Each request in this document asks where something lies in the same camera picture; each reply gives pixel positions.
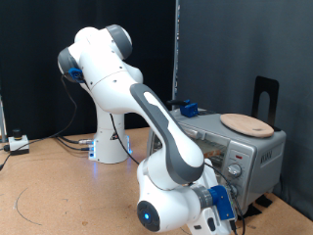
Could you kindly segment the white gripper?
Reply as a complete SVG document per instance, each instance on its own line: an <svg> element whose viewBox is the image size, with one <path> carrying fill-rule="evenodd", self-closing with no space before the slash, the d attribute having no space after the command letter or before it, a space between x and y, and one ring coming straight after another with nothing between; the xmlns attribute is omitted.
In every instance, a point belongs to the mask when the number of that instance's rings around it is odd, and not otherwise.
<svg viewBox="0 0 313 235"><path fill-rule="evenodd" d="M217 182L217 169L209 159L204 160L202 176L191 186L200 200L201 211L189 222L192 235L231 235L236 211L229 190Z"/></svg>

